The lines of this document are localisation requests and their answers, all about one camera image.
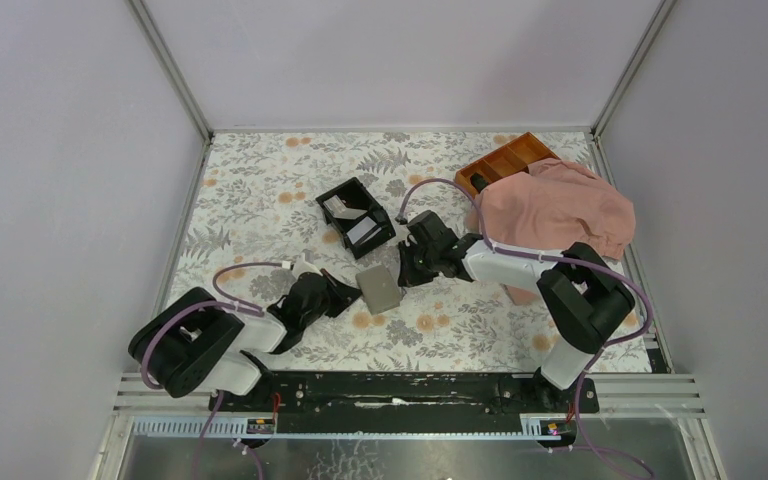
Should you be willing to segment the grey card stack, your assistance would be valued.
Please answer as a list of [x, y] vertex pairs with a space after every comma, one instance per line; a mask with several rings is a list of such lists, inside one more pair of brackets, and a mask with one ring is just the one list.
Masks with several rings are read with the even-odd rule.
[[355, 279], [371, 315], [379, 315], [400, 306], [402, 291], [384, 265], [357, 273]]

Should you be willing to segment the stack of cards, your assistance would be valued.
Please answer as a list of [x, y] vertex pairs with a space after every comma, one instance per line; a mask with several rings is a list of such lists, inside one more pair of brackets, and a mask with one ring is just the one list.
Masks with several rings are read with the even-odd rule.
[[380, 230], [367, 210], [348, 207], [338, 196], [327, 199], [324, 206], [336, 228], [346, 235], [351, 245], [365, 243]]

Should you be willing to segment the black card holder box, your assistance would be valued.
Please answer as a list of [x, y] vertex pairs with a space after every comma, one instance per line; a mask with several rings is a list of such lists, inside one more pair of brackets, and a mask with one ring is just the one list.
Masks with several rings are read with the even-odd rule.
[[315, 201], [326, 224], [338, 233], [342, 245], [355, 259], [395, 237], [387, 211], [356, 177], [319, 195]]

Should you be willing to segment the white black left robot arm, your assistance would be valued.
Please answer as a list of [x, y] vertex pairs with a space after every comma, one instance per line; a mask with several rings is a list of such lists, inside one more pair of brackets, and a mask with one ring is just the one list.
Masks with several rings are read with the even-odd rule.
[[306, 261], [278, 266], [290, 271], [294, 281], [266, 308], [194, 287], [143, 326], [127, 347], [140, 365], [143, 383], [172, 398], [203, 386], [230, 393], [245, 410], [264, 407], [271, 387], [258, 354], [291, 350], [317, 320], [339, 316], [362, 295]]

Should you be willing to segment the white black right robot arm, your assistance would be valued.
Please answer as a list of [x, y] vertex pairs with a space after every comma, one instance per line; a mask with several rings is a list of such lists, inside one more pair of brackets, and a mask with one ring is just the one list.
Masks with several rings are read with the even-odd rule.
[[543, 252], [493, 243], [478, 233], [459, 236], [432, 211], [405, 225], [407, 237], [398, 245], [399, 286], [444, 276], [514, 287], [543, 301], [560, 334], [533, 386], [543, 410], [557, 412], [572, 400], [572, 385], [636, 305], [626, 278], [585, 243]]

